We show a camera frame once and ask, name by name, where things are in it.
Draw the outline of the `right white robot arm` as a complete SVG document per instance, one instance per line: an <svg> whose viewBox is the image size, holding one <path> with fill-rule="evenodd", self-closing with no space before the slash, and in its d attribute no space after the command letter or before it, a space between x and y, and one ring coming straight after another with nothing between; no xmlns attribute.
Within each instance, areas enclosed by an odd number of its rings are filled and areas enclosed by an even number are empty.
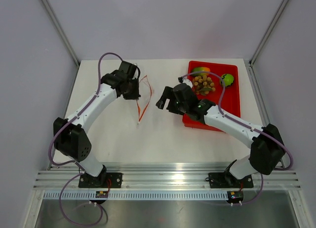
<svg viewBox="0 0 316 228"><path fill-rule="evenodd" d="M276 126L255 125L225 112L210 100L198 99L184 82L174 88L165 87L156 106L173 114L186 114L194 121L215 127L250 149L248 156L234 160L224 172L209 174L212 188L238 188L252 174L269 175L286 152Z"/></svg>

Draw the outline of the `green toy watermelon ball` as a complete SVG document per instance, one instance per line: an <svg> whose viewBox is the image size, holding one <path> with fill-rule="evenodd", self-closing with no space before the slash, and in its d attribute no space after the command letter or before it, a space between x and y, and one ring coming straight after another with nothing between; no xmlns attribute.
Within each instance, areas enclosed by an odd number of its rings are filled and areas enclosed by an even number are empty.
<svg viewBox="0 0 316 228"><path fill-rule="evenodd" d="M233 85L235 78L232 74L223 74L221 75L221 80L219 83L222 87L230 87Z"/></svg>

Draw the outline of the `clear orange zip top bag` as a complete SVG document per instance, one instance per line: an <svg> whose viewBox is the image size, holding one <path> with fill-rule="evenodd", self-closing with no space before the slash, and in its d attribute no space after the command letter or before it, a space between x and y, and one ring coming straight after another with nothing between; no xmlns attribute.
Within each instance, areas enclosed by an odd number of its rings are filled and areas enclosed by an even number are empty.
<svg viewBox="0 0 316 228"><path fill-rule="evenodd" d="M136 101L137 106L137 112L138 112L138 122L139 125L149 107L149 104L151 102L152 96L154 94L154 89L148 79L148 76L145 75L142 77L139 81L139 91L140 91L140 97Z"/></svg>

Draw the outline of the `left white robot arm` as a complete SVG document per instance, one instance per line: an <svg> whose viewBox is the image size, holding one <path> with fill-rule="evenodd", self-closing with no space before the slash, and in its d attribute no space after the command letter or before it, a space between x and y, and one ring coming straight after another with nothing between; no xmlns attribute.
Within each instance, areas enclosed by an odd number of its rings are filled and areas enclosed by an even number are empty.
<svg viewBox="0 0 316 228"><path fill-rule="evenodd" d="M140 69L122 61L119 68L99 78L96 92L67 119L57 118L53 123L53 145L61 154L84 171L81 188L100 188L107 182L107 168L92 153L88 131L103 110L118 97L137 100Z"/></svg>

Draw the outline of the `brown toy longan bunch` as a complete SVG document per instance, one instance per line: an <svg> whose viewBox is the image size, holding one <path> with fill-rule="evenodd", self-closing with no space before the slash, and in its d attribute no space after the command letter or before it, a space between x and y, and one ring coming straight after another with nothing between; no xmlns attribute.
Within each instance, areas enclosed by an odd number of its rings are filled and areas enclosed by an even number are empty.
<svg viewBox="0 0 316 228"><path fill-rule="evenodd" d="M193 91L196 95L207 96L216 91L211 77L206 75L193 77Z"/></svg>

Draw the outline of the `green orange toy mango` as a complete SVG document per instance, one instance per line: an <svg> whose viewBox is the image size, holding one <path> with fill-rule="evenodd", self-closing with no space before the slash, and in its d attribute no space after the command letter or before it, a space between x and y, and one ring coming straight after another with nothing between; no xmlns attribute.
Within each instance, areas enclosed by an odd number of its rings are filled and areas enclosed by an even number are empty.
<svg viewBox="0 0 316 228"><path fill-rule="evenodd" d="M192 76L207 76L209 72L210 68L208 67L196 67L192 70Z"/></svg>

